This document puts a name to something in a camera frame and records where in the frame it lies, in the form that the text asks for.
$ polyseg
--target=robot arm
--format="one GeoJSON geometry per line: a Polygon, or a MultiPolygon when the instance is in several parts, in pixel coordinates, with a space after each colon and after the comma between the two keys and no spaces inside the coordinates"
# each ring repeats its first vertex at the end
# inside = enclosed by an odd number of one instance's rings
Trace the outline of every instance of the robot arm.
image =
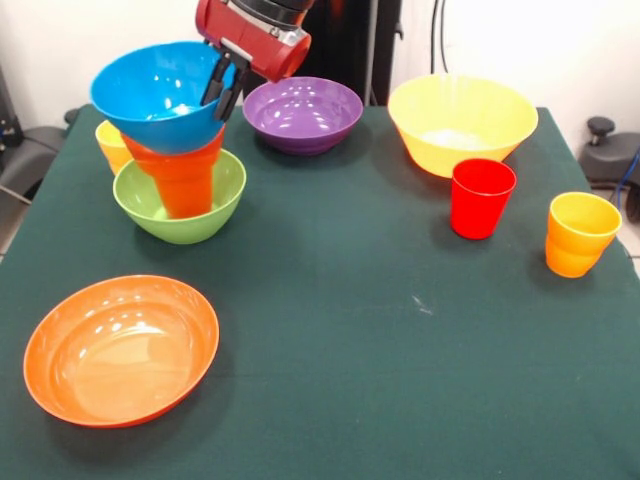
{"type": "Polygon", "coordinates": [[[248,70],[272,82],[291,76],[304,61],[311,36],[302,30],[315,0],[200,0],[196,26],[221,54],[202,104],[220,99],[216,118],[226,121],[240,95],[248,70]],[[233,63],[233,86],[222,77],[233,63]]]}

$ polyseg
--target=bowl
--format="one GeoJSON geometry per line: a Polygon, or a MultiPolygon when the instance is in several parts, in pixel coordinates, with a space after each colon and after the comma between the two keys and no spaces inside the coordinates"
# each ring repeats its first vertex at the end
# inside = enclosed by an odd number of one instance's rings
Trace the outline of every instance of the bowl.
{"type": "Polygon", "coordinates": [[[133,158],[122,140],[120,131],[109,120],[105,120],[96,128],[96,140],[114,175],[133,158]]]}
{"type": "Polygon", "coordinates": [[[504,160],[538,125],[535,107],[518,92],[462,75],[410,80],[392,92],[388,108],[418,166],[448,178],[469,158],[504,160]]]}
{"type": "Polygon", "coordinates": [[[45,411],[89,427],[125,427],[191,392],[218,348],[216,313],[166,277],[112,278],[74,293],[40,322],[24,355],[27,389],[45,411]]]}
{"type": "MultiPolygon", "coordinates": [[[[153,45],[107,65],[91,85],[91,101],[126,136],[158,153],[187,153],[209,144],[223,122],[218,100],[201,106],[220,55],[201,42],[153,45]]],[[[230,87],[235,67],[223,81],[230,87]]]]}
{"type": "Polygon", "coordinates": [[[220,151],[211,173],[211,211],[196,217],[170,219],[153,178],[135,160],[125,165],[114,179],[113,195],[127,215],[151,235],[177,245],[198,243],[215,235],[229,220],[247,182],[244,166],[226,150],[220,151]]]}
{"type": "Polygon", "coordinates": [[[360,97],[340,83],[291,77],[256,88],[242,110],[272,147],[291,155],[318,155],[349,135],[363,109],[360,97]]]}

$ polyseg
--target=blue cable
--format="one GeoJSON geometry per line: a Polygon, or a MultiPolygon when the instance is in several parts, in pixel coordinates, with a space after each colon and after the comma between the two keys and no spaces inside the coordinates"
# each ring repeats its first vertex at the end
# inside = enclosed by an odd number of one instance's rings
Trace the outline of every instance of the blue cable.
{"type": "Polygon", "coordinates": [[[629,165],[629,168],[627,169],[626,173],[620,179],[620,181],[618,182],[618,185],[616,185],[615,193],[618,198],[618,210],[620,210],[620,192],[622,191],[622,187],[624,187],[624,185],[627,183],[627,180],[629,180],[629,177],[635,170],[636,166],[638,165],[638,162],[640,162],[640,148],[638,149],[635,156],[633,157],[633,161],[631,162],[631,165],[629,165]]]}

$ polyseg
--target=orange cup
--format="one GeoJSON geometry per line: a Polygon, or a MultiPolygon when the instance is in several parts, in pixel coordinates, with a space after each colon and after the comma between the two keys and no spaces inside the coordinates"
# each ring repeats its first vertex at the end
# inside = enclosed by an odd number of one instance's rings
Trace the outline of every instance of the orange cup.
{"type": "Polygon", "coordinates": [[[153,177],[169,218],[196,217],[211,211],[211,169],[222,148],[224,127],[206,147],[180,155],[156,153],[124,134],[122,139],[140,169],[153,177]]]}
{"type": "Polygon", "coordinates": [[[549,207],[547,265],[562,277],[582,277],[598,262],[621,225],[620,212],[597,195],[558,195],[549,207]]]}

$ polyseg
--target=table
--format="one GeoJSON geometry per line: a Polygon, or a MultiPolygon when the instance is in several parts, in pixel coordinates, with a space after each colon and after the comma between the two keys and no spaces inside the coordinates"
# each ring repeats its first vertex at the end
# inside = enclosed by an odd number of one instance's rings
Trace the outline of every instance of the table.
{"type": "Polygon", "coordinates": [[[119,210],[100,121],[82,110],[0,264],[3,478],[640,475],[638,279],[617,241],[582,279],[546,268],[550,200],[588,189],[546,109],[481,242],[450,230],[448,182],[411,163],[382,108],[310,159],[269,150],[236,111],[225,145],[246,165],[245,195],[188,247],[119,210]],[[221,340],[203,383],[136,428],[47,415],[22,380],[32,330],[74,291],[134,273],[214,305],[221,340]]]}

